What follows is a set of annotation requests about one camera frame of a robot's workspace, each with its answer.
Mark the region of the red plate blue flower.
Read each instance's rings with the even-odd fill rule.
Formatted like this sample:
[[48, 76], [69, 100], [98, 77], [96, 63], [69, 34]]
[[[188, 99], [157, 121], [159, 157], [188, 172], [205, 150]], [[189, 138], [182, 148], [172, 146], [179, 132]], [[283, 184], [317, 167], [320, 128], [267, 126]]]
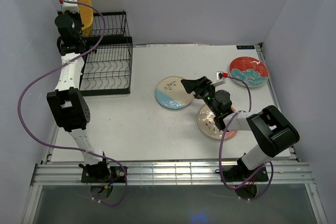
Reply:
[[253, 57], [238, 57], [229, 65], [229, 74], [243, 80], [250, 88], [266, 84], [269, 71], [264, 63]]

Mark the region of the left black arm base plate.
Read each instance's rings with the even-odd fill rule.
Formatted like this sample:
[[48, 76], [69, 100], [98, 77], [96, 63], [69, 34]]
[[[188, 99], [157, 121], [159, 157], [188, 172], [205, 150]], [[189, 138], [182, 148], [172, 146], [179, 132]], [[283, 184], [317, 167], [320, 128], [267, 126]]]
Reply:
[[99, 167], [87, 166], [83, 168], [81, 175], [82, 183], [124, 183], [127, 167], [123, 170], [119, 166]]

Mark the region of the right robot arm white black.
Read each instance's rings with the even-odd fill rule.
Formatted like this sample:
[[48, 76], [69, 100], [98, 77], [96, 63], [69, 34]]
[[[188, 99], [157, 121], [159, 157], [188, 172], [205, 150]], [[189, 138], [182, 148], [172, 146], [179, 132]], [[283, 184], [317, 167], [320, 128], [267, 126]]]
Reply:
[[250, 180], [263, 164], [296, 144], [300, 136], [274, 105], [269, 105], [258, 113], [234, 111], [229, 92], [216, 89], [228, 77], [227, 73], [218, 72], [214, 82], [201, 77], [196, 80], [183, 79], [181, 84], [188, 94], [193, 93], [194, 98], [205, 102], [214, 114], [214, 123], [220, 131], [252, 132], [257, 141], [256, 146], [239, 158], [237, 164], [229, 170], [219, 169], [222, 180]]

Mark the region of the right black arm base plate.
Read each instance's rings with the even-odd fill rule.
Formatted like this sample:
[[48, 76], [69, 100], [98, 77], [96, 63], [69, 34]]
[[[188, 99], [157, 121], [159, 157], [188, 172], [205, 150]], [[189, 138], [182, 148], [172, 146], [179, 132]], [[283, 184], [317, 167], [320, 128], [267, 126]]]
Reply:
[[[238, 169], [237, 165], [224, 165], [222, 167], [223, 175], [226, 182], [243, 182], [245, 181], [255, 170], [248, 170], [246, 172]], [[256, 182], [267, 182], [269, 181], [269, 177], [267, 175], [266, 168], [263, 167], [260, 171], [258, 171], [254, 177], [250, 179], [250, 181]]]

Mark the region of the square orange woven plate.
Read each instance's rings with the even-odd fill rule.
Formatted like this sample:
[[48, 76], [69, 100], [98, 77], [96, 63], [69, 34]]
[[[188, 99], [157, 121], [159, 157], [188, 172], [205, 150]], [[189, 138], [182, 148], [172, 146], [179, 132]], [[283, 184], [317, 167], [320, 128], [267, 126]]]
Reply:
[[[77, 0], [81, 3], [92, 5], [92, 0]], [[89, 37], [92, 31], [93, 10], [90, 7], [79, 5], [81, 21], [83, 24], [82, 34], [84, 37]]]

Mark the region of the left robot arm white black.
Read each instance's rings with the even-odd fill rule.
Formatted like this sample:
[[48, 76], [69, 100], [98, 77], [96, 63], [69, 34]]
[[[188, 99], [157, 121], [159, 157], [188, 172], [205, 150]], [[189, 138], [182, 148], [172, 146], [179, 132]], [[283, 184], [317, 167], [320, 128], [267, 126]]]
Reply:
[[89, 141], [87, 126], [90, 122], [90, 110], [79, 90], [85, 62], [81, 57], [71, 62], [71, 59], [79, 56], [86, 48], [82, 40], [80, 14], [65, 11], [55, 18], [55, 25], [60, 34], [57, 47], [61, 62], [67, 65], [61, 69], [55, 90], [47, 93], [47, 102], [56, 124], [73, 138], [78, 148], [84, 150], [84, 164], [79, 167], [90, 178], [105, 182], [111, 177], [111, 168], [106, 159], [102, 158], [104, 152]]

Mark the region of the cream blue plate with sprig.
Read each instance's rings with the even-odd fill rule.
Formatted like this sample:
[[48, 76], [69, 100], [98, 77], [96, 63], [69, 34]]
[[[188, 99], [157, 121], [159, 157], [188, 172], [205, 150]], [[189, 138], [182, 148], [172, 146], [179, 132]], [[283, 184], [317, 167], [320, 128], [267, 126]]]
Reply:
[[193, 101], [194, 97], [185, 91], [181, 83], [182, 79], [182, 77], [170, 76], [157, 84], [154, 95], [161, 106], [177, 110], [188, 106]]

